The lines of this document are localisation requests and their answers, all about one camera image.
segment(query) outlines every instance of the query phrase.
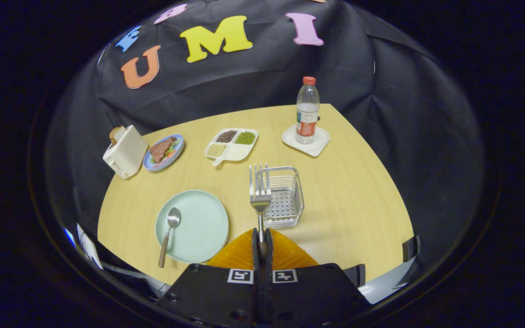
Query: table surface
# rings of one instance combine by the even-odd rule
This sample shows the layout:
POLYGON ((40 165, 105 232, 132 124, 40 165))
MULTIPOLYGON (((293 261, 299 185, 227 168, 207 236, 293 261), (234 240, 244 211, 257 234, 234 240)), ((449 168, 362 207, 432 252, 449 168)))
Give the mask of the table surface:
POLYGON ((256 228, 258 219, 248 196, 248 165, 293 166, 299 171, 305 209, 297 226, 280 229, 319 264, 342 269, 366 265, 371 280, 402 264, 402 243, 414 236, 402 197, 376 154, 358 131, 330 104, 321 104, 317 126, 331 139, 317 158, 283 143, 294 124, 296 107, 276 106, 202 118, 144 136, 153 145, 179 133, 185 147, 160 172, 139 172, 123 180, 115 174, 98 219, 98 241, 137 270, 173 284, 188 266, 167 257, 158 266, 155 237, 159 210, 184 190, 201 189, 220 199, 230 232, 228 242, 256 228), (259 133, 248 157, 222 162, 217 168, 204 148, 223 128, 252 128, 259 133))

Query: spoon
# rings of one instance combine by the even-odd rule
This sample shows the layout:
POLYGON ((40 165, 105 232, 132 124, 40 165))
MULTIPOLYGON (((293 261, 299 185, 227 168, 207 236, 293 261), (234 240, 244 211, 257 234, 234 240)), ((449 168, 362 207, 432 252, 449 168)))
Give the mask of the spoon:
POLYGON ((165 238, 163 238, 163 243, 161 244, 161 253, 159 254, 159 267, 163 268, 163 265, 165 264, 165 254, 167 253, 167 242, 169 241, 169 231, 171 231, 172 228, 175 228, 180 225, 180 210, 178 210, 175 207, 172 207, 171 210, 169 210, 169 214, 167 214, 167 224, 169 224, 169 229, 167 229, 167 233, 165 234, 165 238))

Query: metal fork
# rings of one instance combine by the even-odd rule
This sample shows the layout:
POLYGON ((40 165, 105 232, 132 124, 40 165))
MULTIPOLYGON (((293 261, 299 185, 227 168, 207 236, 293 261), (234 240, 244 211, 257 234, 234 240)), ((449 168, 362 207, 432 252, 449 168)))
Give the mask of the metal fork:
POLYGON ((248 166, 248 174, 250 176, 250 206, 256 210, 258 214, 258 240, 259 250, 262 257, 266 255, 267 243, 264 236, 263 213, 269 205, 271 205, 271 184, 268 176, 268 164, 265 163, 265 171, 267 172, 267 187, 263 181, 263 166, 259 163, 259 170, 257 172, 257 165, 254 165, 254 185, 252 184, 252 166, 248 166))

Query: plastic bottle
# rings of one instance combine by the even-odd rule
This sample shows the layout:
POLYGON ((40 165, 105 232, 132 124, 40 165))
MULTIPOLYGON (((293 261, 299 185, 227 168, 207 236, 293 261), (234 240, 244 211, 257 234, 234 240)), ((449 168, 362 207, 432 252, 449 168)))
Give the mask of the plastic bottle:
POLYGON ((295 139, 310 144, 315 137, 315 125, 319 114, 319 92, 315 89, 315 77, 304 77, 297 96, 297 125, 295 139))

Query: black fabric backdrop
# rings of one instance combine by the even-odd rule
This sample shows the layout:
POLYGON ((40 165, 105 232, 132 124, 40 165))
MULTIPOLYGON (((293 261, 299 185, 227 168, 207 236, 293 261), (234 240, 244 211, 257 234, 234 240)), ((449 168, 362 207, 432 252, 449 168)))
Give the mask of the black fabric backdrop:
POLYGON ((133 124, 140 133, 215 114, 293 104, 301 77, 317 77, 321 102, 331 103, 375 151, 421 236, 421 270, 447 253, 475 213, 484 176, 483 143, 469 102, 442 65, 410 37, 345 2, 190 1, 161 24, 148 17, 126 52, 111 42, 77 73, 46 139, 46 183, 56 215, 70 230, 79 222, 96 237, 98 215, 114 172, 102 160, 108 133, 133 124), (285 14, 317 17, 323 46, 295 44, 285 14), (215 31, 244 15, 253 48, 208 53, 188 63, 179 34, 194 26, 215 31), (120 68, 161 45, 153 81, 129 89, 120 68))

